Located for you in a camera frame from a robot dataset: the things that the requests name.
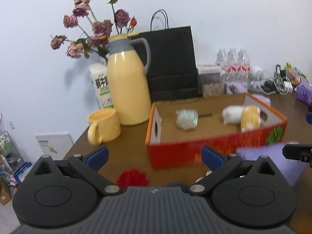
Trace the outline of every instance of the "milk carton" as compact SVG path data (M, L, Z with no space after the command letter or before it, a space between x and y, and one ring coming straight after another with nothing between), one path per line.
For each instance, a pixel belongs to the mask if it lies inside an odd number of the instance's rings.
M94 63L89 66L89 70L100 107L113 107L110 89L108 87L107 67L105 62Z

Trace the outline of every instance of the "gray thermos handle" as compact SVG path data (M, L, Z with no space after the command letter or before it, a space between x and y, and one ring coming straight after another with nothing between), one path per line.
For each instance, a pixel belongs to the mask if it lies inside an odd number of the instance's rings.
M143 43L146 49L146 65L144 66L144 72L145 75L147 75L147 73L149 72L149 68L151 66L151 48L149 47L149 43L147 42L147 40L145 38L138 38L135 40L130 40L131 44L138 44L138 43Z

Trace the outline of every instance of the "cardboard carton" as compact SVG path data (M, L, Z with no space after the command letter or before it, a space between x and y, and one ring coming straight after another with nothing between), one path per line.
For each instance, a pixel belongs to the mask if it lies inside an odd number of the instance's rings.
M239 125L223 124L222 111L229 105L256 105L264 120L260 129L241 133ZM176 127L176 111L195 109L198 126L191 131ZM178 101L158 101L152 105L145 144L153 168L201 163L200 150L210 145L227 155L240 147L256 147L283 139L287 118L250 94L221 95Z
M12 199L10 188L4 181L3 177L0 177L0 203L2 205L7 204Z

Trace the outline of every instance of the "blue gripper pad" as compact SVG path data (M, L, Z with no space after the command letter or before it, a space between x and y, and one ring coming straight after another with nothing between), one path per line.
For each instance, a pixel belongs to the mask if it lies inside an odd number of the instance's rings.
M100 146L94 154L87 158L85 164L97 172L107 163L107 161L108 148L106 146Z
M224 165L228 160L225 155L211 148L204 146L201 150L202 162L211 170L215 171L220 166Z
M306 116L307 123L312 124L312 113L308 113Z

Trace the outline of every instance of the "yellow mug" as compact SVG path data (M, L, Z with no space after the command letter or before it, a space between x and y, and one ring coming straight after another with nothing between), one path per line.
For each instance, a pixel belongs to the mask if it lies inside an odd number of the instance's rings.
M107 107L88 117L88 141L93 146L100 146L103 142L116 139L120 133L120 124L115 108Z

